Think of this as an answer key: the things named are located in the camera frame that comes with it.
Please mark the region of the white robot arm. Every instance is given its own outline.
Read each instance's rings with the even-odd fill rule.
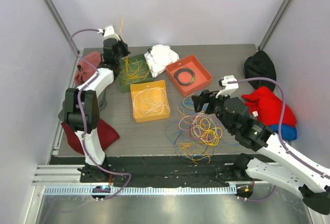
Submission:
[[[205,113],[214,113],[240,145],[281,165],[270,165],[241,154],[234,163],[235,174],[268,181],[302,198],[311,209],[329,214],[330,169],[304,156],[282,141],[270,127],[250,117],[248,107],[238,97],[230,98],[230,94],[238,88],[234,76],[224,77],[219,84],[224,89],[214,92],[204,90],[199,96],[192,96],[195,111],[200,112],[208,103]]]
[[[80,181],[104,181],[108,178],[108,174],[105,173],[108,163],[97,135],[97,125],[100,120],[97,98],[117,78],[120,72],[119,61],[130,52],[127,44],[114,32],[113,26],[108,26],[104,30],[81,31],[97,31],[103,35],[105,38],[103,59],[99,68],[95,68],[94,75],[87,82],[77,88],[67,89],[64,101],[64,122],[75,132],[85,152],[85,167],[81,169],[84,178]],[[105,171],[100,170],[99,166],[102,166]]]

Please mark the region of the red cloth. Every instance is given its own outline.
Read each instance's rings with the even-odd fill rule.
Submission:
[[[90,62],[95,67],[101,63],[101,54],[97,51],[92,52],[84,57],[88,62]],[[80,71],[77,70],[76,75],[74,76],[74,82],[77,85],[81,85],[86,82],[92,75],[94,75],[95,70],[92,66],[87,64],[85,61],[81,60],[78,63],[78,68],[80,67]]]
[[[74,131],[70,128],[69,125],[62,123],[65,134],[68,138],[68,144],[72,147],[76,152],[84,154],[83,147],[79,141],[79,138],[74,133]],[[97,126],[97,135],[100,140],[100,144],[102,150],[106,150],[115,140],[119,138],[118,133],[113,129],[110,125],[100,119],[100,122]]]
[[[265,125],[277,125],[282,110],[282,101],[267,87],[260,87],[252,94],[242,95],[247,100],[244,104],[250,113],[257,111],[258,120]],[[288,105],[285,105],[283,124],[295,127],[297,120]]]

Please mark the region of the white cloth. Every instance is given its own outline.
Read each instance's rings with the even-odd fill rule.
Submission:
[[[144,57],[154,78],[164,72],[167,65],[179,60],[179,55],[168,45],[154,45],[150,53],[147,51]]]

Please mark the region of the green tray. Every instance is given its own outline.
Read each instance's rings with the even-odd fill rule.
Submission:
[[[119,87],[120,91],[122,93],[130,92],[130,85],[131,84],[138,84],[138,83],[145,83],[145,82],[151,82],[154,81],[154,78],[151,75],[151,72],[149,71],[149,66],[146,63],[144,54],[139,54],[136,56],[132,56],[128,58],[128,70],[126,70],[125,66],[125,59],[120,60],[120,73],[118,76],[119,80]],[[133,74],[136,70],[138,70],[138,73],[135,74],[136,76],[142,76],[137,79],[128,79],[127,76],[129,74]]]

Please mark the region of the wooden tabletop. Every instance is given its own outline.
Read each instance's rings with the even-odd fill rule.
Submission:
[[[145,53],[149,47],[130,47],[132,55]],[[236,79],[244,78],[244,61],[256,53],[253,44],[248,45],[184,45],[171,46],[180,58],[194,54],[202,65],[213,76],[212,83],[207,87],[210,91],[219,89],[218,80],[226,75],[234,75]],[[103,52],[102,48],[85,48],[84,56],[93,51]],[[168,78],[166,73],[160,74],[155,80],[165,80],[167,96],[171,108],[171,116],[168,119],[157,120],[146,123],[136,123],[133,118],[133,107],[130,93],[121,93],[119,82],[116,80],[106,89],[106,107],[101,111],[101,118],[111,125],[120,135],[120,139],[115,141],[105,150],[107,156],[161,156],[173,155],[173,144],[165,135],[165,128],[168,124],[177,122],[180,113],[177,111],[178,105],[183,97],[176,86]],[[248,83],[243,83],[232,95],[241,96],[253,92],[253,88]],[[178,131],[177,125],[171,125],[168,133],[173,134]],[[226,143],[237,144],[234,137],[225,130],[220,142],[215,147],[215,154],[238,154],[254,153],[240,145],[232,146]],[[76,153],[67,142],[65,134],[62,137],[58,153],[59,157],[82,156]]]

